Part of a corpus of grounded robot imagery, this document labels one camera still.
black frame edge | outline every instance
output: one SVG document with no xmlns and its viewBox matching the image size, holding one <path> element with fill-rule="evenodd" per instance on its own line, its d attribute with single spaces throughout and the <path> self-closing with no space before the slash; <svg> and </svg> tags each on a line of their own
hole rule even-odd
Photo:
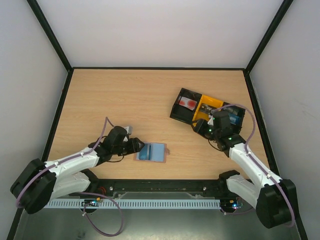
<svg viewBox="0 0 320 240">
<path fill-rule="evenodd" d="M 261 139 L 262 139 L 262 143 L 263 143 L 263 147 L 265 150 L 265 154 L 269 163 L 269 168 L 271 171 L 273 171 L 275 174 L 280 175 L 279 174 L 279 169 L 276 163 L 276 159 L 274 156 L 274 152 L 272 150 L 271 144 L 270 144 L 270 140 L 268 137 L 268 133 L 267 133 L 267 129 L 265 126 L 265 122 L 261 113 L 261 109 L 258 103 L 258 99 L 255 93 L 255 89 L 253 86 L 253 83 L 251 81 L 250 78 L 250 74 L 247 71 L 243 71 L 243 75 L 244 75 L 244 79 L 245 79 L 245 83 L 249 92 L 249 96 L 251 99 L 251 103 L 252 103 L 252 107 L 253 107 L 253 111 L 254 111 L 254 115 L 255 115 L 255 119 L 260 131 L 260 135 L 261 135 Z M 296 222 L 296 226 L 300 235 L 301 240 L 308 240 L 307 237 L 307 233 L 305 230 L 305 227 L 303 225 L 301 216 L 297 217 L 297 219 L 295 220 Z"/>
<path fill-rule="evenodd" d="M 240 67 L 153 67 L 153 66 L 75 66 L 73 69 L 94 70 L 217 70 L 217 71 L 244 71 Z"/>
<path fill-rule="evenodd" d="M 73 68 L 71 68 L 71 70 L 68 71 L 68 74 L 66 76 L 65 83 L 63 86 L 63 90 L 62 90 L 62 94 L 61 94 L 58 106 L 56 108 L 55 115 L 54 115 L 53 122 L 52 122 L 52 126 L 51 126 L 51 129 L 49 132 L 49 136 L 48 136 L 48 139 L 47 139 L 47 142 L 45 144 L 44 151 L 42 154 L 41 160 L 43 162 L 45 162 L 48 159 L 50 149 L 51 149 L 51 146 L 52 146 L 52 143 L 54 140 L 54 136 L 55 136 L 55 133 L 57 130 L 58 122 L 59 122 L 59 119 L 61 116 L 62 108 L 63 108 L 65 100 L 66 100 L 66 96 L 67 96 L 67 92 L 68 92 L 68 89 L 70 86 L 73 72 L 74 72 L 74 70 L 73 70 Z M 7 240 L 13 240 L 15 238 L 22 213 L 23 213 L 23 208 L 18 208 L 16 210 L 16 213 L 14 215 L 14 218 L 13 218 L 13 221 L 11 224 L 11 228 L 9 230 L 9 234 L 7 236 Z"/>
<path fill-rule="evenodd" d="M 63 49 L 61 48 L 54 32 L 52 31 L 44 13 L 42 12 L 37 0 L 26 0 L 29 4 L 29 6 L 31 7 L 34 15 L 36 16 L 36 18 L 38 19 L 41 27 L 43 28 L 46 36 L 48 37 L 48 39 L 50 40 L 54 50 L 56 51 L 56 53 L 58 54 L 62 64 L 64 65 L 65 69 L 67 71 L 70 71 L 72 69 L 67 56 L 65 55 Z"/>
<path fill-rule="evenodd" d="M 57 127 L 58 127 L 59 119 L 60 119 L 60 116 L 61 116 L 61 113 L 62 113 L 62 109 L 63 109 L 64 104 L 65 104 L 65 100 L 66 100 L 66 97 L 67 97 L 67 93 L 68 93 L 68 89 L 69 89 L 69 86 L 70 86 L 70 82 L 71 82 L 71 78 L 72 78 L 73 73 L 74 73 L 74 69 L 72 68 L 70 71 L 68 71 L 68 74 L 66 76 L 65 83 L 64 83 L 64 86 L 63 86 L 63 90 L 62 90 L 62 93 L 61 93 L 61 97 L 60 97 L 58 106 L 56 108 L 55 115 L 54 115 L 54 118 L 53 118 L 53 122 L 52 122 L 52 125 L 51 125 L 51 129 L 50 129 L 50 132 L 49 132 L 49 136 L 48 136 L 48 139 L 46 141 L 46 144 L 45 144 L 45 147 L 44 147 L 44 151 L 43 151 L 43 154 L 42 154 L 41 161 L 43 161 L 43 162 L 48 160 L 50 149 L 51 149 L 52 143 L 54 141 L 54 137 L 55 137 L 56 130 L 57 130 Z"/>
<path fill-rule="evenodd" d="M 265 47 L 269 43 L 271 37 L 275 33 L 277 27 L 279 26 L 281 20 L 284 18 L 286 12 L 288 11 L 289 7 L 291 6 L 294 0 L 283 0 L 281 6 L 279 7 L 278 11 L 276 12 L 272 22 L 270 23 L 268 29 L 266 30 L 261 42 L 259 43 L 258 47 L 256 48 L 251 60 L 249 61 L 248 65 L 245 68 L 245 71 L 249 74 L 252 69 L 254 68 L 255 64 L 257 63 L 259 57 L 261 56 L 262 52 L 264 51 Z"/>
<path fill-rule="evenodd" d="M 18 225 L 21 219 L 21 215 L 23 213 L 24 209 L 23 208 L 18 208 L 15 212 L 8 236 L 6 240 L 13 240 L 15 238 L 15 235 L 17 233 Z"/>
</svg>

wooden tabletop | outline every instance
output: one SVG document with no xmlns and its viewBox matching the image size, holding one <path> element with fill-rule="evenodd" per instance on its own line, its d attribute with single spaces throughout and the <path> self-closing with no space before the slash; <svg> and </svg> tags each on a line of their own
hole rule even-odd
<svg viewBox="0 0 320 240">
<path fill-rule="evenodd" d="M 49 160 L 71 155 L 96 141 L 109 117 L 114 125 L 133 126 L 132 137 L 167 144 L 170 154 L 165 163 L 136 161 L 133 155 L 118 163 L 105 162 L 91 169 L 98 178 L 207 180 L 229 170 L 243 173 L 189 125 L 169 117 L 181 88 L 252 110 L 242 71 L 75 69 Z M 240 133 L 244 139 L 252 127 L 246 114 Z M 249 145 L 268 166 L 258 128 Z"/>
</svg>

white wall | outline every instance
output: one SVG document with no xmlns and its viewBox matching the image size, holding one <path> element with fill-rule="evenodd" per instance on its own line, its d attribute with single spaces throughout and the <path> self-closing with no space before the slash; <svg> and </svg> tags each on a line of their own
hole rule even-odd
<svg viewBox="0 0 320 240">
<path fill-rule="evenodd" d="M 245 68 L 282 0 L 38 0 L 72 66 Z"/>
<path fill-rule="evenodd" d="M 320 223 L 320 1 L 295 0 L 251 72 L 272 149 L 297 187 L 310 240 Z"/>
<path fill-rule="evenodd" d="M 0 4 L 0 239 L 16 213 L 9 189 L 41 158 L 67 72 L 27 1 Z"/>
</svg>

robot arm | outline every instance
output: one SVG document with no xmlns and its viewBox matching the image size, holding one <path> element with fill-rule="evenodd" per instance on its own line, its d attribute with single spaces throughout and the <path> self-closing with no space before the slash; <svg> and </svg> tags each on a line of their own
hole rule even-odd
<svg viewBox="0 0 320 240">
<path fill-rule="evenodd" d="M 115 126 L 95 149 L 96 142 L 92 142 L 82 151 L 61 159 L 32 160 L 10 188 L 11 193 L 18 199 L 26 185 L 44 170 L 19 200 L 29 214 L 41 210 L 49 200 L 75 192 L 94 192 L 98 178 L 88 168 L 109 162 L 113 155 L 126 156 L 144 147 L 138 138 L 129 138 L 131 131 L 131 127 Z"/>
<path fill-rule="evenodd" d="M 246 146 L 246 141 L 233 133 L 227 111 L 211 114 L 209 121 L 199 119 L 194 122 L 193 130 L 209 141 L 215 141 L 218 149 L 235 161 L 250 178 L 250 181 L 246 180 L 236 170 L 221 173 L 220 190 L 226 194 L 235 193 L 248 202 L 266 228 L 291 221 L 292 211 L 293 219 L 297 218 L 299 207 L 294 183 L 273 173 Z"/>
</svg>

purple cable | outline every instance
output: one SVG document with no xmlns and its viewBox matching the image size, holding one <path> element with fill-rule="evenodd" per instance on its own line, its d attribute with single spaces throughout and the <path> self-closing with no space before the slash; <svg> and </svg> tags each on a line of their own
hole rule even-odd
<svg viewBox="0 0 320 240">
<path fill-rule="evenodd" d="M 107 122 L 109 122 L 110 125 L 111 125 L 112 127 L 114 127 L 114 125 L 110 122 L 109 118 L 106 117 L 105 120 L 104 120 L 104 125 L 103 125 L 103 129 L 102 129 L 102 133 L 101 133 L 100 137 L 99 137 L 98 140 L 96 141 L 96 143 L 95 143 L 95 145 L 93 146 L 93 148 L 91 148 L 89 151 L 84 152 L 83 155 L 90 154 L 90 153 L 92 153 L 92 152 L 96 149 L 96 147 L 98 146 L 98 144 L 100 143 L 100 141 L 101 141 L 101 139 L 102 139 L 102 137 L 103 137 L 103 135 L 104 135 L 104 132 L 105 132 L 106 126 L 107 126 Z M 59 164 L 59 165 L 60 165 L 60 164 L 63 164 L 63 163 L 65 163 L 66 161 L 69 161 L 69 160 L 71 160 L 71 159 L 75 159 L 75 158 L 78 158 L 78 157 L 81 157 L 81 154 L 80 154 L 80 153 L 79 153 L 79 154 L 76 154 L 76 155 L 69 156 L 69 157 L 67 157 L 67 158 L 59 161 L 58 164 Z M 31 184 L 32 184 L 37 178 L 39 178 L 41 175 L 43 175 L 46 171 L 48 171 L 49 169 L 54 168 L 55 166 L 56 166 L 56 165 L 53 164 L 53 165 L 51 165 L 51 166 L 46 167 L 45 169 L 43 169 L 42 171 L 40 171 L 39 173 L 37 173 L 37 174 L 25 185 L 25 187 L 24 187 L 24 188 L 22 189 L 22 191 L 20 192 L 19 196 L 16 198 L 15 206 L 16 206 L 17 208 L 22 208 L 22 206 L 20 205 L 20 200 L 21 200 L 22 196 L 25 194 L 25 192 L 27 191 L 27 189 L 31 186 Z"/>
<path fill-rule="evenodd" d="M 111 197 L 108 197 L 108 196 L 105 196 L 105 195 L 102 195 L 102 194 L 99 194 L 99 193 L 78 192 L 78 194 L 98 196 L 98 197 L 105 198 L 105 199 L 108 199 L 111 202 L 113 202 L 113 204 L 119 209 L 119 212 L 120 212 L 120 215 L 121 215 L 121 226 L 120 226 L 119 230 L 115 234 L 105 233 L 105 232 L 101 231 L 100 229 L 98 229 L 96 227 L 96 225 L 91 221 L 91 219 L 89 218 L 88 214 L 86 213 L 86 207 L 89 205 L 89 203 L 85 204 L 84 207 L 83 207 L 83 216 L 86 217 L 86 219 L 88 219 L 89 223 L 94 228 L 94 230 L 96 230 L 99 234 L 101 234 L 101 235 L 103 235 L 105 237 L 115 237 L 115 236 L 119 235 L 122 232 L 122 229 L 123 229 L 124 223 L 125 223 L 125 217 L 124 217 L 124 214 L 123 214 L 120 206 L 118 205 L 118 203 L 115 200 L 113 200 Z"/>
<path fill-rule="evenodd" d="M 246 210 L 246 211 L 242 211 L 242 212 L 225 212 L 222 208 L 221 208 L 221 212 L 223 212 L 223 214 L 225 215 L 241 215 L 241 214 L 248 214 L 250 212 L 252 212 L 253 210 L 255 210 L 253 207 L 251 207 L 250 209 Z"/>
<path fill-rule="evenodd" d="M 253 113 L 246 107 L 246 106 L 243 106 L 241 104 L 227 104 L 227 105 L 224 105 L 222 107 L 219 107 L 217 109 L 214 110 L 214 112 L 216 111 L 219 111 L 219 110 L 222 110 L 222 109 L 225 109 L 227 107 L 231 107 L 231 106 L 237 106 L 237 107 L 241 107 L 243 109 L 245 109 L 251 116 L 252 118 L 252 122 L 253 122 L 253 128 L 252 128 L 252 132 L 251 134 L 249 135 L 248 139 L 246 140 L 245 144 L 244 144 L 244 149 L 245 149 L 245 152 L 246 154 L 249 156 L 249 158 L 255 163 L 255 165 L 258 166 L 258 168 L 261 169 L 261 171 L 267 176 L 268 175 L 268 172 L 257 162 L 257 160 L 255 160 L 255 158 L 249 153 L 248 151 L 248 143 L 250 141 L 250 139 L 253 137 L 255 131 L 256 131 L 256 120 L 255 120 L 255 116 L 253 115 Z M 295 225 L 295 213 L 294 213 L 294 210 L 284 192 L 284 190 L 282 189 L 282 187 L 279 185 L 279 183 L 277 183 L 277 181 L 272 177 L 270 176 L 270 180 L 275 184 L 275 186 L 278 188 L 278 190 L 280 191 L 281 195 L 283 196 L 283 199 L 286 203 L 286 205 L 288 206 L 289 208 L 289 211 L 290 211 L 290 214 L 291 214 L 291 223 L 289 225 L 286 225 L 287 227 L 291 228 Z"/>
</svg>

